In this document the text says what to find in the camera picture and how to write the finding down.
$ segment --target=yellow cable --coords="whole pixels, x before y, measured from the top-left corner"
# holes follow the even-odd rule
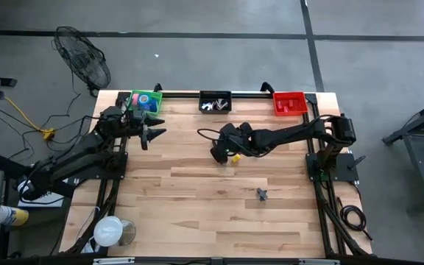
[[[7,96],[4,97],[23,117],[24,119],[29,122],[30,126],[34,129],[36,129],[37,131],[41,132],[43,135],[43,139],[44,140],[50,140],[55,136],[55,130],[54,128],[50,128],[50,129],[41,129],[38,126],[36,126],[33,122],[31,122],[29,120],[29,118],[27,118],[26,114],[20,109],[20,107],[18,107],[14,101],[12,101],[10,98],[8,98]]]

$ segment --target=black bin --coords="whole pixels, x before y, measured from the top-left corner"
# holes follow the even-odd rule
[[[215,102],[217,99],[224,99],[228,105],[221,110],[204,110],[202,104]],[[199,110],[204,114],[227,114],[232,110],[232,92],[231,91],[200,91],[199,92]]]

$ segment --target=floor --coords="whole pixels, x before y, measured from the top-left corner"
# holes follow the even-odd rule
[[[424,0],[307,0],[307,4],[314,34],[424,36]],[[299,0],[0,0],[0,29],[53,30],[60,25],[83,31],[272,34],[273,39],[91,41],[107,58],[110,89],[151,89],[159,82],[169,90],[256,91],[267,81],[277,91],[336,92],[340,108],[356,128],[353,153],[367,156],[358,171],[374,253],[424,261],[424,215],[406,213],[407,207],[423,199],[423,187],[404,145],[387,147],[381,142],[424,107],[423,41],[280,39],[309,33]],[[36,124],[53,113],[66,112],[74,96],[71,73],[51,41],[50,37],[0,36],[0,76],[18,80],[15,88],[4,92]],[[319,69],[309,44],[315,46]],[[82,95],[70,117],[54,119],[51,126],[93,111],[95,99],[76,77],[74,87]],[[0,108],[15,114],[7,102],[1,102]],[[27,131],[2,118],[20,132]],[[76,129],[61,131],[57,138],[68,140]],[[51,153],[39,135],[28,139],[35,155],[25,158],[27,152],[16,160],[29,164]],[[21,148],[21,137],[0,122],[0,154],[11,155]],[[47,255],[62,220],[15,233],[13,244],[25,256]]]

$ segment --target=yellow object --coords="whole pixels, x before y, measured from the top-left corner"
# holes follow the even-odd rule
[[[233,156],[232,162],[236,163],[240,160],[240,158],[241,158],[241,156],[239,154],[236,154],[236,155]]]
[[[23,225],[29,218],[29,212],[14,207],[0,206],[0,224],[1,225]]]
[[[26,114],[10,98],[8,98],[7,96],[5,96],[4,98],[24,117],[24,119],[27,122],[29,122],[29,124],[32,128],[34,128],[37,131],[42,133],[43,139],[45,141],[49,141],[55,136],[55,129],[54,128],[41,129],[41,128],[37,127],[34,123],[32,123],[29,120],[29,118],[27,118]]]

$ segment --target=wooden table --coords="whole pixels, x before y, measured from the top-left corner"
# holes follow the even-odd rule
[[[113,105],[118,92],[100,91],[95,115]],[[321,114],[339,115],[334,93],[317,93],[317,98]],[[209,152],[211,142],[196,132],[243,121],[254,129],[276,130],[301,124],[301,116],[276,117],[269,99],[234,99],[228,115],[201,114],[197,99],[163,99],[159,117],[166,122],[158,127],[168,131],[148,151],[141,150],[138,138],[128,141],[116,216],[133,221],[137,235],[129,246],[111,247],[109,256],[325,256],[315,191],[305,167],[305,141],[279,146],[264,158],[242,157],[222,166]],[[266,202],[259,201],[256,188],[268,190]],[[75,242],[98,189],[99,181],[89,180],[75,191],[60,251]],[[343,204],[361,207],[351,185],[335,183],[335,192]],[[328,224],[336,251],[333,225]],[[363,233],[350,233],[372,252]]]

